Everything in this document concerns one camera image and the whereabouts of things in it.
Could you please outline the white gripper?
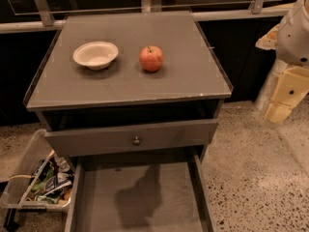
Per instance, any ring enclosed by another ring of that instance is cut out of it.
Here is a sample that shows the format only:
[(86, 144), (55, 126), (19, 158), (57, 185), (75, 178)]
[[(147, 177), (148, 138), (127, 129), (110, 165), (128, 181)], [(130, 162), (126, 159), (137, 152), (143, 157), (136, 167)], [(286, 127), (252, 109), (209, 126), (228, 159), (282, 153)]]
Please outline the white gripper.
[(309, 14), (304, 3), (295, 5), (255, 43), (262, 50), (274, 50), (277, 57), (295, 65), (279, 74), (265, 118), (283, 123), (309, 93)]

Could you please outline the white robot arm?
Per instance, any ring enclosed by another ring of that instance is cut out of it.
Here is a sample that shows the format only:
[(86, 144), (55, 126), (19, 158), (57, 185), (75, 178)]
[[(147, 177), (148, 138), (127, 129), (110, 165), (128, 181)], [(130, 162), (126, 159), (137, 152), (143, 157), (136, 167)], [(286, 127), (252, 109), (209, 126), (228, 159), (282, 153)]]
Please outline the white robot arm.
[(265, 120), (281, 124), (309, 93), (309, 0), (296, 0), (256, 47), (274, 50), (276, 59), (255, 106)]

